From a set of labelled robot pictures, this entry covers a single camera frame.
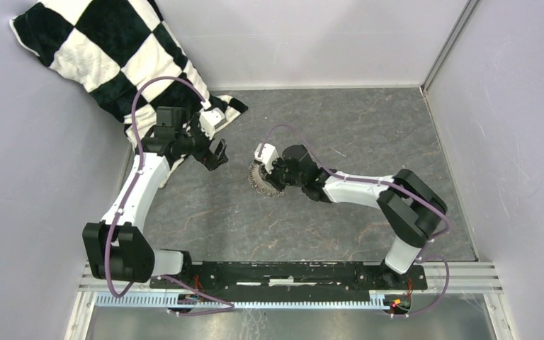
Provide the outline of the keyring loop with red tag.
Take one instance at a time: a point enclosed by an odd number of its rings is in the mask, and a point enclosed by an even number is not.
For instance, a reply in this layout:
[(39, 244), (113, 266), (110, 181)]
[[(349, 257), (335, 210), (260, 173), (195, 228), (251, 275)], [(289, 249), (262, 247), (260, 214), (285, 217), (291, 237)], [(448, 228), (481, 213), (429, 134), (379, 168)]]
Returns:
[(272, 184), (265, 180), (265, 168), (263, 164), (253, 161), (250, 163), (247, 179), (250, 186), (257, 192), (269, 197), (281, 197), (284, 192), (275, 188)]

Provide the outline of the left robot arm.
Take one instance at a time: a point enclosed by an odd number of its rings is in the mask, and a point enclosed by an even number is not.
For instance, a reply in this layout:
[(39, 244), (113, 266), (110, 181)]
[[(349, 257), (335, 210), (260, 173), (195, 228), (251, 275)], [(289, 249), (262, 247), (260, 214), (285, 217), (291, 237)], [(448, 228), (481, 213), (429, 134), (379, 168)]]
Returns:
[(212, 171), (226, 163), (226, 142), (210, 150), (216, 132), (231, 119), (218, 108), (190, 113), (177, 107), (160, 107), (153, 127), (142, 138), (128, 176), (114, 204), (99, 222), (86, 224), (82, 239), (89, 268), (95, 278), (146, 283), (167, 274), (176, 288), (187, 288), (194, 270), (185, 264), (188, 253), (153, 249), (145, 239), (147, 213), (155, 194), (187, 156)]

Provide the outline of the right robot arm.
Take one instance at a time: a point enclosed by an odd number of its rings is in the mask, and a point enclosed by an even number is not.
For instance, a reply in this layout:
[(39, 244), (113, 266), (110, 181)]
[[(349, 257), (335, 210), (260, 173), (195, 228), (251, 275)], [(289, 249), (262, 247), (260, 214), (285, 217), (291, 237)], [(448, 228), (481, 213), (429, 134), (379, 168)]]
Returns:
[(380, 271), (382, 283), (390, 289), (401, 288), (409, 280), (409, 268), (448, 211), (413, 171), (402, 169), (394, 176), (374, 177), (325, 169), (302, 144), (281, 154), (271, 144), (259, 144), (247, 178), (256, 191), (272, 197), (296, 187), (316, 202), (353, 203), (380, 210), (396, 235)]

